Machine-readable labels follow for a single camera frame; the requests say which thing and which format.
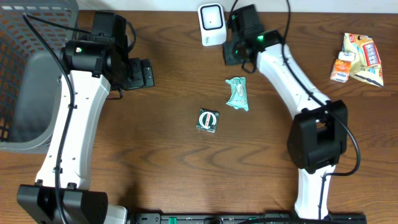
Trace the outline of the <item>dark green Zam-Buk tin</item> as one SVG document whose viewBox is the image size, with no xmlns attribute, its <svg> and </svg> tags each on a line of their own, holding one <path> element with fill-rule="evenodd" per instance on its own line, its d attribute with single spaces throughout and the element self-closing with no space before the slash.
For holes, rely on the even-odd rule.
<svg viewBox="0 0 398 224">
<path fill-rule="evenodd" d="M 200 110 L 197 121 L 197 129 L 210 133 L 215 133 L 218 125 L 219 113 L 210 110 Z"/>
</svg>

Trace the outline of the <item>teal Kleenex tissue pack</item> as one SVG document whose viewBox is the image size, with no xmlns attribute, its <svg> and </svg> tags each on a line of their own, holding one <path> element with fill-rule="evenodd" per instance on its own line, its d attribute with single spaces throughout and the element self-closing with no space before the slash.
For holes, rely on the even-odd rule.
<svg viewBox="0 0 398 224">
<path fill-rule="evenodd" d="M 340 52 L 338 54 L 338 60 L 354 62 L 356 60 L 356 54 L 354 52 Z"/>
</svg>

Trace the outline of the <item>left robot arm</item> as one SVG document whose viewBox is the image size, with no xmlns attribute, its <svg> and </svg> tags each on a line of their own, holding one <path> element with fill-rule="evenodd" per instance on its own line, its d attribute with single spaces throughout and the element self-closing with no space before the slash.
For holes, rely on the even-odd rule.
<svg viewBox="0 0 398 224">
<path fill-rule="evenodd" d="M 37 223 L 127 223 L 126 207 L 90 190 L 91 156 L 109 93 L 154 86 L 151 61 L 86 40 L 67 42 L 60 58 L 66 74 L 50 147 L 35 183 L 19 186 L 17 202 Z"/>
</svg>

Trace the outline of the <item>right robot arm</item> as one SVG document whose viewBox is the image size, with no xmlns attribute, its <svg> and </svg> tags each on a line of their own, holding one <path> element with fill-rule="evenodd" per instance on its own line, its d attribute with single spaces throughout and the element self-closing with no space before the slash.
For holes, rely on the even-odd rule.
<svg viewBox="0 0 398 224">
<path fill-rule="evenodd" d="M 223 44 L 223 57 L 227 65 L 252 62 L 286 105 L 292 117 L 287 150 L 298 168 L 294 210 L 301 219 L 324 220 L 330 179 L 347 147 L 346 105 L 309 80 L 276 30 L 234 34 Z"/>
</svg>

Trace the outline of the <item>mint green wipes packet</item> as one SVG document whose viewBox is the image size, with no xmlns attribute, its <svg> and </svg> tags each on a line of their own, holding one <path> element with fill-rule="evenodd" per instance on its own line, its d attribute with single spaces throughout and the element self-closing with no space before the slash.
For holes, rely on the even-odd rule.
<svg viewBox="0 0 398 224">
<path fill-rule="evenodd" d="M 249 111 L 248 105 L 248 94 L 246 90 L 246 78 L 245 77 L 234 77 L 225 82 L 231 88 L 231 96 L 226 102 L 228 106 L 232 106 L 234 109 L 243 109 Z"/>
</svg>

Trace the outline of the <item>cream blue chips bag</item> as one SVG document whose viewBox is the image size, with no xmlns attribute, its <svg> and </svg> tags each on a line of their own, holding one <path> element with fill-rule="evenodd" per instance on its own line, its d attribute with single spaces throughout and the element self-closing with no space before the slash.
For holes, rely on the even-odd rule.
<svg viewBox="0 0 398 224">
<path fill-rule="evenodd" d="M 355 53 L 349 75 L 370 85 L 383 87 L 382 65 L 373 39 L 367 35 L 345 33 L 343 51 Z"/>
</svg>

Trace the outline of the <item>orange Kleenex tissue pack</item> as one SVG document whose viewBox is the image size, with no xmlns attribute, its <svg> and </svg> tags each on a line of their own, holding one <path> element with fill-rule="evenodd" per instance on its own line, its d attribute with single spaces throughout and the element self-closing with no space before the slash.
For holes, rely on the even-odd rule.
<svg viewBox="0 0 398 224">
<path fill-rule="evenodd" d="M 336 59 L 330 75 L 330 80 L 346 83 L 351 70 L 351 62 Z"/>
</svg>

